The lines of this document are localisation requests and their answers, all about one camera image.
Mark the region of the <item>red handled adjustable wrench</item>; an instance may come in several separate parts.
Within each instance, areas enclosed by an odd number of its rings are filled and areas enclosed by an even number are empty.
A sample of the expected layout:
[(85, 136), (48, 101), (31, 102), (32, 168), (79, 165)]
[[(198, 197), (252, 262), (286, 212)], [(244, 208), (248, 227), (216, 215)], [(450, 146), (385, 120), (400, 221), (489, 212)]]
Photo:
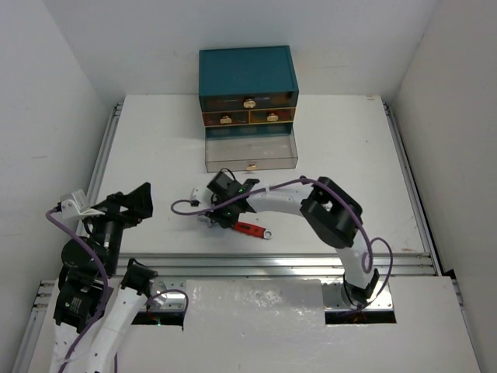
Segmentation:
[[(207, 224), (209, 228), (212, 228), (214, 226), (218, 226), (219, 223), (214, 221), (213, 219), (208, 218), (207, 216), (204, 215), (199, 215), (198, 220)], [(269, 240), (273, 237), (273, 233), (266, 228), (263, 228), (259, 225), (254, 225), (251, 223), (246, 223), (246, 222), (236, 222), (233, 226), (229, 227), (231, 230), (234, 230), (239, 233), (243, 233), (245, 235), (249, 235), (252, 237), (256, 237), (258, 239), (265, 239)]]

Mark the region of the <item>dark bottom drawer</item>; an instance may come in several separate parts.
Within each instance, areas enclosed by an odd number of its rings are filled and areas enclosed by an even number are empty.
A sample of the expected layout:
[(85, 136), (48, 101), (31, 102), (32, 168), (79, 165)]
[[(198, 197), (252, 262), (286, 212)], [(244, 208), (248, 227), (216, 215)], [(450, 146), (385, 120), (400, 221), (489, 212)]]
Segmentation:
[(229, 138), (205, 141), (205, 166), (209, 173), (294, 169), (298, 153), (294, 134)]

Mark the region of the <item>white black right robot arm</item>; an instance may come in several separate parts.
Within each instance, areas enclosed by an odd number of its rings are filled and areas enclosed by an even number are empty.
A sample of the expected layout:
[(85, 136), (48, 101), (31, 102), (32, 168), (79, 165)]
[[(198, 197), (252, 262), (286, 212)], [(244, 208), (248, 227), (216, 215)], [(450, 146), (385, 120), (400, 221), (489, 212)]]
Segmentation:
[(379, 273), (363, 227), (362, 207), (327, 177), (301, 177), (263, 187), (258, 179), (244, 183), (220, 171), (207, 184), (201, 201), (206, 216), (222, 228), (233, 228), (245, 213), (273, 212), (302, 217), (317, 237), (336, 250), (344, 268), (344, 294), (354, 306), (370, 300)]

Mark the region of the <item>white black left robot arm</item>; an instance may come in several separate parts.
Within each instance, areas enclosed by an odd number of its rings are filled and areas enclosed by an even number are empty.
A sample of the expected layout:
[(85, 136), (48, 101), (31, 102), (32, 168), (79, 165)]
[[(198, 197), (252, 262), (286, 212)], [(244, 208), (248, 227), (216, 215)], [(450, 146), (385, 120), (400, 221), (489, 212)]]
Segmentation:
[(158, 274), (131, 258), (118, 288), (109, 281), (116, 274), (124, 230), (152, 215), (149, 182), (96, 205), (77, 190), (47, 211), (47, 220), (70, 236), (61, 250), (50, 371), (104, 372), (115, 362)]

